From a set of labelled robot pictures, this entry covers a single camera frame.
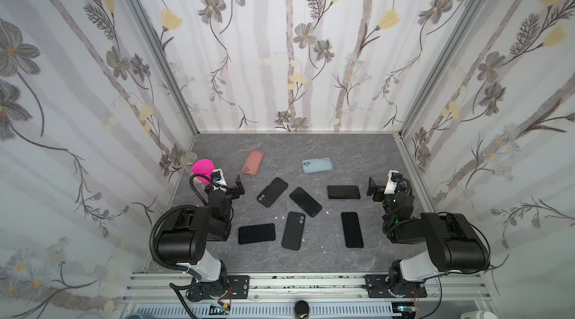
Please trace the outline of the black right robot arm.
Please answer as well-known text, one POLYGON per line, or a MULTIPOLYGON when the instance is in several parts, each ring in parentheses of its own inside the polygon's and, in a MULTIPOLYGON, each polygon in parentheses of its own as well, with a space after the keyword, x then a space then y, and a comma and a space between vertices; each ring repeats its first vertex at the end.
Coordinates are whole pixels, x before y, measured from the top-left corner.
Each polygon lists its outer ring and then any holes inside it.
POLYGON ((394 244, 424 243, 427 250, 392 263, 385 291, 393 297, 416 294, 428 279, 447 274, 477 274, 491 264, 491 248, 462 214, 422 213, 413 216, 413 186, 392 171, 385 185, 368 180, 367 194, 383 206, 382 231, 394 244))

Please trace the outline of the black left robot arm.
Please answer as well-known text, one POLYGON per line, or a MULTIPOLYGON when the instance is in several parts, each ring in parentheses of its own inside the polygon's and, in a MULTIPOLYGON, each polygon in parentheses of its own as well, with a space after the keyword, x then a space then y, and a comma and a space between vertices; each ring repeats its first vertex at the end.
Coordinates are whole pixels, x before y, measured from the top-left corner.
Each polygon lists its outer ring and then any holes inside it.
POLYGON ((184 306, 208 298, 222 301, 232 297, 226 265, 209 253, 207 243, 229 239, 232 202, 245 194, 239 175, 232 186, 215 174, 193 174, 189 184, 202 204, 170 208, 153 225, 148 242, 156 264, 191 276, 187 285, 169 285, 184 306))

